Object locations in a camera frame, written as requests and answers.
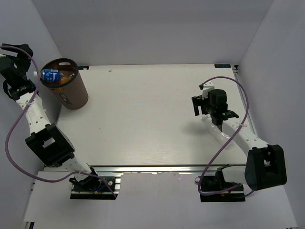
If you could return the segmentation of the blue label clear bottle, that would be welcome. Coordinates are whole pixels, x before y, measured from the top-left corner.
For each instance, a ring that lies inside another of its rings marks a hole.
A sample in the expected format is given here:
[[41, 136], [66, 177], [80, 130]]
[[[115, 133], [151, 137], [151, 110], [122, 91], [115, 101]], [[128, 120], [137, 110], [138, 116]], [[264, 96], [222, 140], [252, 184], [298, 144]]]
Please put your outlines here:
[[56, 69], [43, 69], [40, 73], [34, 71], [33, 75], [39, 77], [44, 83], [59, 83], [61, 76], [60, 71]]

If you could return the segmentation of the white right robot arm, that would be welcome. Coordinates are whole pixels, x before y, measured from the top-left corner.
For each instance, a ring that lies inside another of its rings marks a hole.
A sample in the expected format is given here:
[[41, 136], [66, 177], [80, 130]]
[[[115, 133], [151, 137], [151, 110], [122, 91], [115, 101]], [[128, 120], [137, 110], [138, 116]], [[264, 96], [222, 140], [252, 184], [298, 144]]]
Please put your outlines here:
[[252, 191], [282, 186], [287, 183], [284, 150], [257, 137], [241, 123], [238, 114], [228, 109], [224, 90], [205, 90], [202, 95], [192, 97], [194, 113], [209, 115], [212, 124], [229, 136], [245, 153], [244, 166], [224, 166], [217, 169], [213, 180], [202, 179], [203, 192], [227, 190], [245, 184]]

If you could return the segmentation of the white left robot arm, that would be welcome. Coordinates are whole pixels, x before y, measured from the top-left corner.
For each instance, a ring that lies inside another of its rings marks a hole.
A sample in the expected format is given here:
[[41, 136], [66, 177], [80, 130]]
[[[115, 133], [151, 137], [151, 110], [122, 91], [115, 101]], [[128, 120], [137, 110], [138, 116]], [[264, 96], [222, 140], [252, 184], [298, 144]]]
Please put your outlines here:
[[4, 77], [3, 90], [22, 109], [20, 117], [26, 117], [30, 135], [25, 142], [32, 152], [48, 167], [62, 167], [74, 175], [77, 182], [84, 182], [89, 190], [100, 187], [101, 179], [85, 162], [74, 154], [75, 148], [67, 136], [51, 123], [43, 108], [38, 84], [27, 78], [30, 65], [35, 65], [33, 51], [27, 44], [2, 44], [1, 49], [16, 56], [0, 57], [0, 73]]

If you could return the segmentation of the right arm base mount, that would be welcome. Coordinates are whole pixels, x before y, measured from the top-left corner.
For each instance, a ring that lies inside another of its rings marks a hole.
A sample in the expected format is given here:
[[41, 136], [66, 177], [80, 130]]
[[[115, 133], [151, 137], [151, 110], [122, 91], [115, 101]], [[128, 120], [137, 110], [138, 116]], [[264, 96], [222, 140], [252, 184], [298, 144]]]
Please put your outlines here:
[[[204, 176], [201, 183], [202, 192], [217, 192], [235, 186], [236, 183], [225, 182], [220, 175]], [[211, 196], [200, 195], [201, 203], [221, 203], [221, 202], [245, 202], [244, 188], [238, 186], [235, 189], [225, 191]]]

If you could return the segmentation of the orange juice bottle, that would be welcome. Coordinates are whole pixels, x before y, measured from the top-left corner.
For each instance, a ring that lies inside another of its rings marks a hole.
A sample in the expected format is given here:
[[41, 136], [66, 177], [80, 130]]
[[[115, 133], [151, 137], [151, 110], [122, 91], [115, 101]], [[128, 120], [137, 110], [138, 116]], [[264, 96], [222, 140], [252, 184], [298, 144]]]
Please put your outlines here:
[[73, 79], [75, 76], [74, 72], [71, 71], [60, 71], [60, 78], [59, 82], [57, 83], [58, 85], [63, 85], [67, 82], [69, 82], [71, 79]]

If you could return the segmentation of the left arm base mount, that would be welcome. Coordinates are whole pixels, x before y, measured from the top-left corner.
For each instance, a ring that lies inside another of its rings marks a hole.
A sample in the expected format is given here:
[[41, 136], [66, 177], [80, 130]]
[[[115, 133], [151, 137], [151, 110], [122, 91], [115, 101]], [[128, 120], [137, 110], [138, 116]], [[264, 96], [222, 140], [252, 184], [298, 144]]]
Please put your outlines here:
[[103, 177], [103, 180], [86, 178], [78, 182], [76, 178], [70, 178], [72, 183], [70, 199], [77, 200], [115, 200], [120, 190], [119, 177]]

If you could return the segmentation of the clear bottle blue-white cap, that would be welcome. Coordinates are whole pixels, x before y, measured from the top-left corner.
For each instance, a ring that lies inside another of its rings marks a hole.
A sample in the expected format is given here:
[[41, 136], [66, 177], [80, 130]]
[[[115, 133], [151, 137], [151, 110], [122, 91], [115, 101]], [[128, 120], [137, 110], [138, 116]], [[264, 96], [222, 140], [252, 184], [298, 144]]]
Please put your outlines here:
[[230, 136], [223, 133], [219, 128], [212, 123], [210, 115], [202, 115], [202, 123], [204, 129], [220, 144], [223, 146], [229, 139]]

